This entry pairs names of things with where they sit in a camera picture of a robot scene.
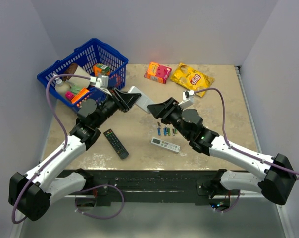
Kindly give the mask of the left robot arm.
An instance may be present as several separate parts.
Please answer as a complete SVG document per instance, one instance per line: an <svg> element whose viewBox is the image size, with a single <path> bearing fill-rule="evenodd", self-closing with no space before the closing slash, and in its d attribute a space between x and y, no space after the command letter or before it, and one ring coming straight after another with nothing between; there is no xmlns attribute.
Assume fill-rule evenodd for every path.
<svg viewBox="0 0 299 238"><path fill-rule="evenodd" d="M10 178L8 201L13 206L13 223L19 223L15 218L16 211L36 221L63 197L75 192L91 193L93 178L82 169L59 180L56 177L97 141L101 134L99 127L110 116L117 110L129 111L141 96L136 87L131 87L128 92L114 88L108 91L103 103L98 104L93 99L84 101L77 112L76 125L66 134L63 143L33 169L25 174L15 173Z"/></svg>

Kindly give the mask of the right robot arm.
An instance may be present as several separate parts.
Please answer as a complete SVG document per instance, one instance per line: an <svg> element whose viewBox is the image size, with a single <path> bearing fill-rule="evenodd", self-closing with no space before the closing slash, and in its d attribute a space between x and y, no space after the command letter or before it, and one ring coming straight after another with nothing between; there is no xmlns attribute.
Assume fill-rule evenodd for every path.
<svg viewBox="0 0 299 238"><path fill-rule="evenodd" d="M203 126L203 119L195 109L182 109L174 98L147 109L163 124L171 124L198 153L233 163L244 172L220 170L212 181L218 195L228 190L246 190L262 194L267 200L285 205L296 182L289 159L278 153L275 157L254 152L229 142L217 132Z"/></svg>

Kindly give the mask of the small white remote control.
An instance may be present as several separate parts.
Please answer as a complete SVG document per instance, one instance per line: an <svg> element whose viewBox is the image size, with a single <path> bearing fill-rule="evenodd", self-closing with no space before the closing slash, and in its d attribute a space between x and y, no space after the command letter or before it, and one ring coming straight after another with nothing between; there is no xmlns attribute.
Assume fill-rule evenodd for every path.
<svg viewBox="0 0 299 238"><path fill-rule="evenodd" d="M139 90L137 87L132 86L129 90L128 93L139 93L141 96L140 98L136 101L136 105L142 109L144 112L147 114L150 114L150 110L147 108L148 105L153 105L155 102L149 98L145 93L143 93L141 90Z"/></svg>

